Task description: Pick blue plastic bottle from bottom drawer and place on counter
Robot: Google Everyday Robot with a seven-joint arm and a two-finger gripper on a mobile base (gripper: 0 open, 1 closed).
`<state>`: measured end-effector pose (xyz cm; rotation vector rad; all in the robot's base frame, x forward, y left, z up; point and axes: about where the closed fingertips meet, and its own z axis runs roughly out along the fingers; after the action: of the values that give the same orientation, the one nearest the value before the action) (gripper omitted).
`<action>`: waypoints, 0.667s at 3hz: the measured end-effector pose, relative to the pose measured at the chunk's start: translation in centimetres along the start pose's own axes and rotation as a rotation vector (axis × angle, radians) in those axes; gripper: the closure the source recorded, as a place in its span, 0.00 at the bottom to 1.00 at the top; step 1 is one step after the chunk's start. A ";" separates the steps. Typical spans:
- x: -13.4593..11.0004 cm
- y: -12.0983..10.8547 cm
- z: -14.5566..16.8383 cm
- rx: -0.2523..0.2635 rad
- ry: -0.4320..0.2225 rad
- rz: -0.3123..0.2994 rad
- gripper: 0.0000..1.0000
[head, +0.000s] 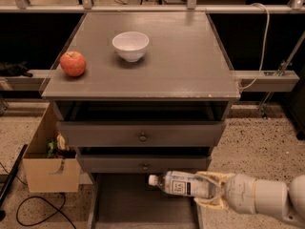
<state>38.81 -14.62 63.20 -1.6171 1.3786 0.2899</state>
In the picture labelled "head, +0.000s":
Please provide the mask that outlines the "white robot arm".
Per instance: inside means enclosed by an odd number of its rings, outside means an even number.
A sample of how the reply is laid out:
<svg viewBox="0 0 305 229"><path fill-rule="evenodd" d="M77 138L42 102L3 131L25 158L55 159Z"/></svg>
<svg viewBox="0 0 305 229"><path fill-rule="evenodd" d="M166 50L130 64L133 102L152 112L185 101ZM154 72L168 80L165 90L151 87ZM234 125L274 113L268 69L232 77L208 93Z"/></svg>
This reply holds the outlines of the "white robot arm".
<svg viewBox="0 0 305 229"><path fill-rule="evenodd" d="M198 172L197 177L208 181L212 198L195 197L201 207L233 210L241 215L264 215L285 224L305 227L304 176L285 182L259 179L243 174Z"/></svg>

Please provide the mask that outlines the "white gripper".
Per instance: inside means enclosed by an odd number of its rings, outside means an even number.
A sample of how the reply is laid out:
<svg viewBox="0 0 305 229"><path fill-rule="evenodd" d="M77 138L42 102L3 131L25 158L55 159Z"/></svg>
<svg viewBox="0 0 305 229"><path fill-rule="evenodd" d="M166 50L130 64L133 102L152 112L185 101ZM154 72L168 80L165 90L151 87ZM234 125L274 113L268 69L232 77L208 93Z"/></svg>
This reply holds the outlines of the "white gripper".
<svg viewBox="0 0 305 229"><path fill-rule="evenodd" d="M228 210L229 207L238 214L254 214L254 183L255 178L242 174L217 173L199 171L195 174L210 183L211 188L223 188L225 186L225 199L215 198L194 198L197 205L215 210Z"/></svg>

